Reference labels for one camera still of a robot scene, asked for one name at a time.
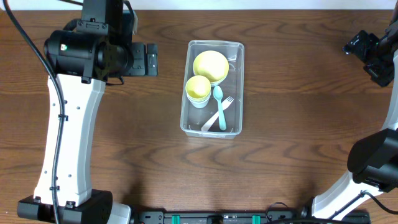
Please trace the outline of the yellow plastic cup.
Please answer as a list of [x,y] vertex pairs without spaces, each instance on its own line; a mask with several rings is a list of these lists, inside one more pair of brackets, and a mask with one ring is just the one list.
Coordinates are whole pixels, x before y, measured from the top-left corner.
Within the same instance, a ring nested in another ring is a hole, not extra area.
[[188,96],[199,100],[208,96],[211,91],[211,83],[206,77],[195,75],[188,79],[185,91]]

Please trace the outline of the yellow plastic bowl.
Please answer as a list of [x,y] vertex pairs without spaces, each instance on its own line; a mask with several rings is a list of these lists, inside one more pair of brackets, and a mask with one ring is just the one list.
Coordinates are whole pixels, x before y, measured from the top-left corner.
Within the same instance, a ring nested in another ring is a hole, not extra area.
[[227,58],[215,50],[200,53],[193,61],[193,72],[209,79],[211,83],[224,79],[229,72]]

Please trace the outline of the cream plastic cup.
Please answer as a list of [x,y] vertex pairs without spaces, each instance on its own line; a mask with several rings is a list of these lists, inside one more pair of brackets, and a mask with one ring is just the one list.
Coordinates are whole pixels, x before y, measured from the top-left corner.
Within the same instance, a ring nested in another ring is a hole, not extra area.
[[189,100],[189,102],[190,102],[195,108],[202,109],[202,108],[204,108],[204,107],[208,104],[209,99],[203,100],[203,101],[192,101],[192,100]]

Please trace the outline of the grey plastic cup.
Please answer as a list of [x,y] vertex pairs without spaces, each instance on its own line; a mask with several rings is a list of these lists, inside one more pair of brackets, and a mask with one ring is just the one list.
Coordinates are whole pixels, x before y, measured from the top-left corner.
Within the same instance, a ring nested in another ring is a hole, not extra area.
[[189,101],[191,102],[195,102],[195,103],[202,103],[205,102],[206,100],[208,100],[210,98],[211,94],[207,94],[206,96],[204,96],[203,98],[194,98],[190,95],[187,95],[187,98],[189,99]]

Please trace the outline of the white plastic bowl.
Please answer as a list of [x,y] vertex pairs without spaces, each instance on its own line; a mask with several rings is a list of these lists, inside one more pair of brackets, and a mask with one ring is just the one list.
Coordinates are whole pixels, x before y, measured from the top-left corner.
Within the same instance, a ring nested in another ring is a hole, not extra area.
[[226,79],[226,77],[227,77],[227,76],[224,76],[223,78],[221,78],[221,79],[218,80],[218,81],[211,82],[211,86],[212,86],[212,87],[218,86],[220,83],[222,83],[222,82]]

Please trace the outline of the teal plastic spoon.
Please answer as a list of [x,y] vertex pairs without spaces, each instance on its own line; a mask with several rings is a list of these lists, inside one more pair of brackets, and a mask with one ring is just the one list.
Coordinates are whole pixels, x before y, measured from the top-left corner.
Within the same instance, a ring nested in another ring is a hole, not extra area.
[[223,91],[220,86],[215,86],[213,89],[213,96],[218,104],[218,112],[219,112],[219,127],[222,131],[225,131],[227,128],[226,120],[224,117],[224,112],[222,108],[222,99],[223,99]]

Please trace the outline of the pink plastic fork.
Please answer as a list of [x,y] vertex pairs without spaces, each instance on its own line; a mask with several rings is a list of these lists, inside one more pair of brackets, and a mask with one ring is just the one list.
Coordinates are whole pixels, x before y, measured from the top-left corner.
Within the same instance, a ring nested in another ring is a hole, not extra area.
[[[223,102],[222,102],[222,108],[223,110],[227,109],[230,104],[234,101],[234,98],[229,96],[227,97]],[[216,112],[202,127],[201,127],[201,131],[208,131],[212,125],[214,124],[214,122],[218,119],[219,117],[219,112]]]

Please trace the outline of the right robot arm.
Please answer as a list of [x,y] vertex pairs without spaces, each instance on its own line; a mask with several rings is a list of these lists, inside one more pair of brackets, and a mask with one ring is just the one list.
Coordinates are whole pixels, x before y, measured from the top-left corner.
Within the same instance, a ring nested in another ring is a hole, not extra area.
[[304,216],[338,221],[366,200],[397,188],[397,32],[387,31],[378,38],[362,30],[343,52],[357,56],[374,83],[381,87],[392,84],[393,89],[381,130],[353,145],[348,170],[302,212]]

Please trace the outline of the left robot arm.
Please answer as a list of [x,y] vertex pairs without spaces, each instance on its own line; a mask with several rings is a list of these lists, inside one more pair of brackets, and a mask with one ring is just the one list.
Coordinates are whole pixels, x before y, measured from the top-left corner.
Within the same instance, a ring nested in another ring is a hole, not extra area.
[[134,43],[137,21],[74,21],[45,41],[50,116],[44,163],[34,193],[17,215],[49,223],[136,223],[133,209],[91,185],[96,114],[109,78],[157,75],[157,47]]

